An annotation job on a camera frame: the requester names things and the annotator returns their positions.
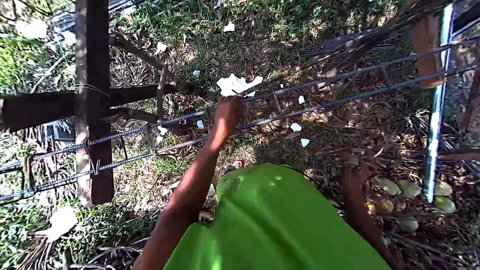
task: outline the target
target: wooden beam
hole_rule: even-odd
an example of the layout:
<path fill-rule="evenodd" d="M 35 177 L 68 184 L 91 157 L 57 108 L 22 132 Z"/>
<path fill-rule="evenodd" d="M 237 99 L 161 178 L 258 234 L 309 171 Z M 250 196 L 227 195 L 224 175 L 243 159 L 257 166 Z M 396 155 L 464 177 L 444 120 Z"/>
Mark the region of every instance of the wooden beam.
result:
<path fill-rule="evenodd" d="M 110 106 L 120 106 L 139 100 L 154 98 L 156 97 L 157 89 L 158 85 L 110 88 L 108 90 L 108 94 L 110 95 Z M 163 91 L 166 95 L 178 92 L 179 90 L 175 86 L 165 84 Z"/>
<path fill-rule="evenodd" d="M 110 88 L 110 107 L 156 96 L 158 85 Z M 166 84 L 165 94 L 178 92 Z M 18 131 L 73 116 L 76 94 L 72 91 L 0 96 L 0 130 Z"/>
<path fill-rule="evenodd" d="M 71 91 L 0 97 L 0 129 L 17 131 L 72 116 L 74 100 Z"/>
<path fill-rule="evenodd" d="M 110 86 L 108 46 L 108 0 L 76 1 L 77 81 L 75 130 L 77 144 L 87 138 L 110 134 L 110 124 L 100 121 L 108 114 L 109 101 L 102 89 Z M 112 163 L 111 141 L 81 148 L 76 152 L 77 172 L 95 170 Z M 78 178 L 79 198 L 83 205 L 111 202 L 114 195 L 113 171 L 99 171 Z"/>

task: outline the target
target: person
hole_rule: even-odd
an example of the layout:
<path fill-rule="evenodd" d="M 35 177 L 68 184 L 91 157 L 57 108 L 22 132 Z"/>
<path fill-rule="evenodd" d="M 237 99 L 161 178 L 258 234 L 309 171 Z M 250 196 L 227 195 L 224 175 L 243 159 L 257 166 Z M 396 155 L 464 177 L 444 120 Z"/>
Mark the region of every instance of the person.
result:
<path fill-rule="evenodd" d="M 363 203 L 364 174 L 345 169 L 349 224 L 304 176 L 263 164 L 231 170 L 216 186 L 213 223 L 198 223 L 224 141 L 245 105 L 220 97 L 215 123 L 137 259 L 152 269 L 390 269 L 394 259 Z"/>

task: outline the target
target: green shirt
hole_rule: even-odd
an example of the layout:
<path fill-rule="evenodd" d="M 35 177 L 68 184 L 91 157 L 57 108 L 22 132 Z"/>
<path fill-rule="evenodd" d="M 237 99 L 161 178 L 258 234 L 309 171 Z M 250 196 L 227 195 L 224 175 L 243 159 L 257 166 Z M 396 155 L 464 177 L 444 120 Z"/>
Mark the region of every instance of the green shirt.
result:
<path fill-rule="evenodd" d="M 227 173 L 210 228 L 192 224 L 165 269 L 390 269 L 302 174 L 264 164 Z"/>

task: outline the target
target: wooden board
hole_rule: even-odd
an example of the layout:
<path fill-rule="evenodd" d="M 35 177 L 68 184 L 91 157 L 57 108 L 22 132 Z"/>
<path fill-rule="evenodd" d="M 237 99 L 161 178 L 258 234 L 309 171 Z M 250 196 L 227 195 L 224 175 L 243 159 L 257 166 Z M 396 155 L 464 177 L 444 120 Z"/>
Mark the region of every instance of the wooden board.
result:
<path fill-rule="evenodd" d="M 101 91 L 110 86 L 108 46 L 108 0 L 76 1 L 77 81 L 81 87 L 75 99 L 76 143 L 110 134 L 110 124 L 99 119 L 106 115 L 109 101 Z M 112 162 L 111 141 L 76 152 L 77 172 L 87 172 L 100 160 L 100 166 Z M 111 202 L 114 195 L 113 171 L 100 171 L 78 178 L 78 193 L 83 205 Z"/>

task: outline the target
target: blue metal pole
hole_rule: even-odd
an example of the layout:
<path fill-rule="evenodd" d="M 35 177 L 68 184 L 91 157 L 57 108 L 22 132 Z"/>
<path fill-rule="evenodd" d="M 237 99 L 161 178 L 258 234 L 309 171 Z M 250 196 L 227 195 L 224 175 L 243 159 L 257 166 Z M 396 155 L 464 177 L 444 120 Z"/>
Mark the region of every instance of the blue metal pole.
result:
<path fill-rule="evenodd" d="M 453 21 L 453 4 L 444 8 L 442 17 L 442 29 L 440 32 L 440 46 L 450 43 L 452 33 Z M 442 64 L 445 69 L 448 69 L 451 50 L 444 50 L 440 54 Z M 425 186 L 424 192 L 429 203 L 433 202 L 433 194 L 435 190 L 435 177 L 437 167 L 438 145 L 440 136 L 440 127 L 442 122 L 442 108 L 445 96 L 445 84 L 439 85 L 435 88 L 432 104 L 432 115 L 430 117 L 430 131 L 428 135 L 428 154 L 427 154 L 427 168 L 425 170 Z"/>

